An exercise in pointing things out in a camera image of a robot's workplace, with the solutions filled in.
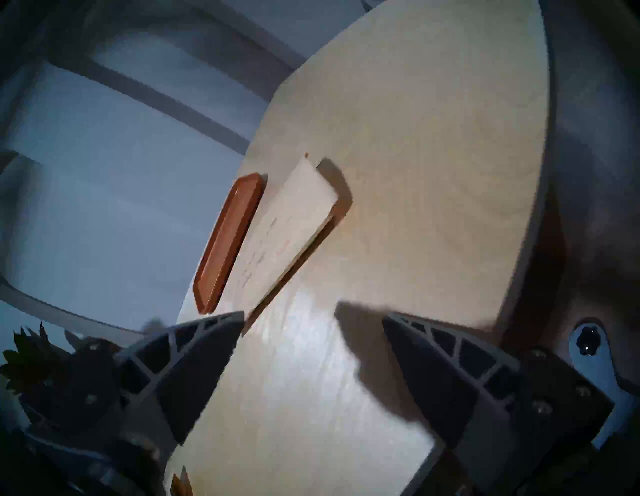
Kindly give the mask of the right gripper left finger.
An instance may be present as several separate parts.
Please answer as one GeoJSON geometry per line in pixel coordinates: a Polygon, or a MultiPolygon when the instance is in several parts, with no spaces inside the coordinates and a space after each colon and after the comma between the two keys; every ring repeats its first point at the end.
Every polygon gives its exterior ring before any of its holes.
{"type": "Polygon", "coordinates": [[[34,429],[80,450],[105,451],[126,434],[183,445],[244,327],[240,311],[157,330],[119,352],[104,339],[89,340],[20,403],[34,429]]]}

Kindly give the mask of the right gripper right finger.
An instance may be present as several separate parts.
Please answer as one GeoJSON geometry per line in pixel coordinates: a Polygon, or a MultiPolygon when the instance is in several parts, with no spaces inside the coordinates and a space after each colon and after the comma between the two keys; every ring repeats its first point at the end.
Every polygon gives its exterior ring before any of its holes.
{"type": "Polygon", "coordinates": [[[590,444],[613,402],[544,347],[519,357],[397,313],[383,331],[418,409],[477,490],[519,490],[590,444]]]}

